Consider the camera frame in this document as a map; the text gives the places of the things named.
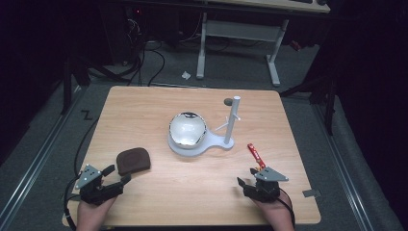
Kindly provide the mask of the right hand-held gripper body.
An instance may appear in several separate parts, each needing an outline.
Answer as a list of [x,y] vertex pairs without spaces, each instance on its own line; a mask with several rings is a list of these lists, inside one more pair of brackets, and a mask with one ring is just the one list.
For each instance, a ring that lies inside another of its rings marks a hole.
[[287,182],[289,178],[271,167],[258,169],[255,177],[255,185],[248,185],[243,194],[251,199],[266,203],[274,202],[280,196],[280,182]]

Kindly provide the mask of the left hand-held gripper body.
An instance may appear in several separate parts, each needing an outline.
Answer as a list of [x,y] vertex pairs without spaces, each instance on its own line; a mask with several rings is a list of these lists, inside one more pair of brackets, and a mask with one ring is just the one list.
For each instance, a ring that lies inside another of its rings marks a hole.
[[105,201],[123,193],[124,185],[120,181],[104,186],[102,178],[105,176],[102,175],[101,171],[86,164],[75,186],[80,191],[81,199],[88,204],[99,206]]

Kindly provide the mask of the red snack packet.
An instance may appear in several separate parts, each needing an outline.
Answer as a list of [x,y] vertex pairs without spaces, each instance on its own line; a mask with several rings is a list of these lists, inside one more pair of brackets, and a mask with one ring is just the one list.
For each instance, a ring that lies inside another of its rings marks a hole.
[[259,166],[259,169],[263,169],[266,167],[266,164],[264,163],[264,161],[262,160],[260,154],[258,153],[257,149],[255,148],[255,146],[253,145],[253,143],[249,143],[247,145],[247,148],[249,149],[251,155],[254,157],[256,163]]

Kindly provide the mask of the brown pouch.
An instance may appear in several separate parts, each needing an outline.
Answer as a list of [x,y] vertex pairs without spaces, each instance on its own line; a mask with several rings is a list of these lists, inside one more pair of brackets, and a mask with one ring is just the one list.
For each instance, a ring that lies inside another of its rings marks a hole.
[[142,147],[128,149],[117,155],[116,165],[120,176],[148,170],[151,167],[150,156]]

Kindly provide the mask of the person's left hand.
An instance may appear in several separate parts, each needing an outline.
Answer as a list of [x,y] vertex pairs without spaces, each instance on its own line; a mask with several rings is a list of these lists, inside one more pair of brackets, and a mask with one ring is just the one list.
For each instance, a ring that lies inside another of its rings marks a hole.
[[76,231],[99,231],[115,201],[114,197],[99,206],[80,201],[77,209]]

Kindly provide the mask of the person's right hand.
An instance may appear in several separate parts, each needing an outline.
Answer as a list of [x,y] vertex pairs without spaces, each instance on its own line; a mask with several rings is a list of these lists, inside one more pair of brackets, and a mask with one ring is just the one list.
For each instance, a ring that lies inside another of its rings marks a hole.
[[280,201],[262,203],[253,200],[253,202],[263,212],[273,231],[294,231],[291,213]]

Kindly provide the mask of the white stand with pole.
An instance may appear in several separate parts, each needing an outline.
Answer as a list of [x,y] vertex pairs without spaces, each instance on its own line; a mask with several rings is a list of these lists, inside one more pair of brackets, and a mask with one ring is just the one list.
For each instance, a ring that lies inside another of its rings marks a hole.
[[231,149],[235,144],[232,138],[235,121],[240,120],[240,117],[238,116],[238,108],[240,106],[241,98],[239,96],[234,96],[233,98],[226,98],[225,101],[230,101],[230,115],[226,118],[226,122],[217,128],[217,130],[226,128],[224,135],[217,135],[207,125],[207,133],[203,141],[197,147],[184,149],[176,146],[170,140],[168,130],[167,143],[170,149],[174,153],[183,157],[196,157],[210,148],[222,148],[224,150]]

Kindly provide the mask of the shiny silver bowl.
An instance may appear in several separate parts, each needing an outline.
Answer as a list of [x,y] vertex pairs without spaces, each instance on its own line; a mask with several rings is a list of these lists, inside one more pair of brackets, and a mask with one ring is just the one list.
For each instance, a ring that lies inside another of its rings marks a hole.
[[207,124],[198,114],[183,112],[169,123],[170,140],[178,147],[192,149],[197,147],[207,133]]

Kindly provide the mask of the black metal stand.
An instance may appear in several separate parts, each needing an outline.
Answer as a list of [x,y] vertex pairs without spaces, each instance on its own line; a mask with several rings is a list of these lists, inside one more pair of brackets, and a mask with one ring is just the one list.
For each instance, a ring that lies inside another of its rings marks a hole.
[[72,79],[76,80],[76,83],[80,87],[87,87],[90,84],[90,78],[88,75],[88,68],[86,62],[82,57],[69,56],[64,63],[64,100],[62,114],[65,115],[71,105],[72,100]]
[[332,136],[332,120],[335,113],[335,96],[336,96],[337,80],[335,77],[318,77],[314,80],[306,81],[291,89],[280,92],[281,97],[288,97],[297,92],[310,92],[309,102],[311,104],[325,104],[325,112],[323,114],[323,124],[326,132]]

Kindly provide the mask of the dark computer tower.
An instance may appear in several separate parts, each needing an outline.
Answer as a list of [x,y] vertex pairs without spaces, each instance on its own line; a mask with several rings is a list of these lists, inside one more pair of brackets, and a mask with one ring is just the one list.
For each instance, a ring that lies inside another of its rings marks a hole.
[[134,9],[114,3],[102,3],[99,10],[113,63],[133,63],[140,51],[140,25],[135,19]]

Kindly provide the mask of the desk with white legs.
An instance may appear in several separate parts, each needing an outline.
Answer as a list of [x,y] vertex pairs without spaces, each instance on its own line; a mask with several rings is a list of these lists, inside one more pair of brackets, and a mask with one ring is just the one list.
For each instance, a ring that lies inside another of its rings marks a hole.
[[[311,13],[320,15],[330,13],[331,9],[325,0],[203,0],[205,7],[223,4],[236,7],[254,7],[259,10],[274,10],[278,13]],[[218,37],[228,39],[247,39],[272,42],[274,47],[266,55],[269,76],[275,87],[280,86],[275,59],[282,40],[285,36],[289,18],[285,16],[276,26],[254,23],[233,22],[231,20],[209,19],[206,13],[202,14],[200,50],[198,54],[196,78],[205,76],[206,38]]]

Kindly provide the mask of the metal floor rail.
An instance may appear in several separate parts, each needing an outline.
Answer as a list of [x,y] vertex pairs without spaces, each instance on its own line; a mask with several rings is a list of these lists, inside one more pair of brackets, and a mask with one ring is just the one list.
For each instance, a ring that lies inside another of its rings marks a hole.
[[357,223],[361,231],[374,231],[368,213],[365,206],[363,205],[362,198],[358,193],[353,179],[350,176],[343,157],[341,155],[340,149],[335,142],[335,139],[330,135],[325,127],[324,115],[321,111],[320,106],[312,105],[312,110],[315,117],[319,121],[319,127],[322,130],[322,133],[328,143],[330,153],[334,162],[335,170],[337,171],[338,178],[341,181],[341,184],[344,189],[345,196],[347,198],[348,204],[352,210],[353,215],[355,216]]
[[81,99],[86,87],[75,87],[73,99],[65,113],[60,112],[64,102],[63,87],[57,88],[45,106],[30,122],[12,156],[0,167],[0,231],[6,231],[25,197],[35,184],[48,160],[72,108]]

